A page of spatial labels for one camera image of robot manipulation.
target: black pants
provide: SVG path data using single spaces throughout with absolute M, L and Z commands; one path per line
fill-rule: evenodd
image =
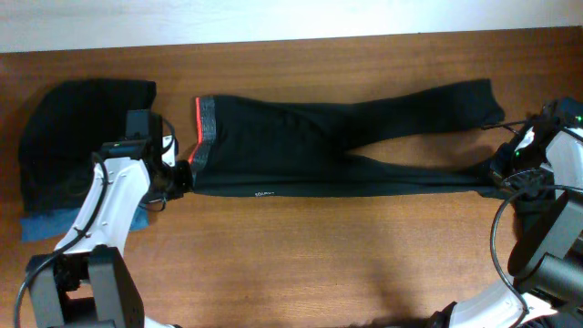
M 504 119 L 488 80 L 353 105 L 197 98 L 194 192 L 352 197 L 495 189 L 487 163 L 457 172 L 347 154 L 379 140 L 469 130 Z

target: red stripe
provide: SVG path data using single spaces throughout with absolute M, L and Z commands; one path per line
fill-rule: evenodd
M 200 121 L 200 98 L 199 97 L 197 97 L 196 103 L 197 103 L 197 133 L 199 135 L 199 140 L 197 142 L 197 146 L 194 148 L 194 150 L 192 150 L 192 154 L 190 154 L 190 157 L 189 157 L 190 164 L 192 164 L 192 161 L 194 160 L 194 154 L 196 154 L 197 150 L 199 150 L 199 146 L 202 143 L 202 122 Z

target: white logo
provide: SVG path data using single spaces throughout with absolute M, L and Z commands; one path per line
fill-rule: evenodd
M 263 196 L 270 196 L 270 195 L 275 195 L 275 192 L 272 192 L 272 191 L 255 192 L 255 197 L 263 197 Z

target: wooden surface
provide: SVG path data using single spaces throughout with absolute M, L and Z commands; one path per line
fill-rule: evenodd
M 0 325 L 8 326 L 28 258 L 17 143 L 47 89 L 81 77 L 158 82 L 154 109 L 196 141 L 195 96 L 356 102 L 491 77 L 508 120 L 544 101 L 583 99 L 580 28 L 160 46 L 0 56 Z M 483 159 L 504 130 L 417 136 L 358 151 L 427 167 Z M 188 195 L 130 233 L 126 262 L 147 314 L 184 327 L 332 327 L 425 317 L 496 280 L 488 250 L 498 200 L 474 192 L 363 199 L 228 199 Z M 504 216 L 503 262 L 514 244 Z M 26 326 L 34 322 L 28 298 Z

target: white background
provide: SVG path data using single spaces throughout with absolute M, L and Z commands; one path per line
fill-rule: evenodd
M 583 0 L 2 0 L 0 52 L 580 26 Z

